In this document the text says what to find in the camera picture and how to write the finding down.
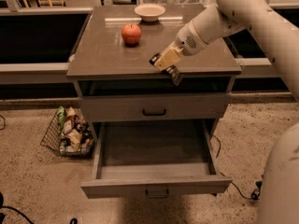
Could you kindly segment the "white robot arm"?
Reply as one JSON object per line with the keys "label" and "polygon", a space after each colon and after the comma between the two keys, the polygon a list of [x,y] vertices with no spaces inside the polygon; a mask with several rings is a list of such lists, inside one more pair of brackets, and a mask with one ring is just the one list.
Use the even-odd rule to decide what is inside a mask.
{"label": "white robot arm", "polygon": [[[174,42],[150,63],[180,82],[176,64],[214,40],[246,29],[299,99],[299,29],[265,0],[216,0],[185,24]],[[273,145],[265,165],[257,224],[299,224],[299,124]]]}

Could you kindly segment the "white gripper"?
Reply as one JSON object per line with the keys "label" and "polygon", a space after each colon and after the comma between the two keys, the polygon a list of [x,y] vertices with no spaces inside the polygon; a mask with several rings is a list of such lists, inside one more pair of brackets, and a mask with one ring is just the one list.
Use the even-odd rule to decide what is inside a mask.
{"label": "white gripper", "polygon": [[207,43],[197,34],[193,22],[186,23],[177,33],[175,43],[171,43],[162,53],[158,54],[154,66],[160,71],[178,63],[181,53],[192,56],[199,53]]}

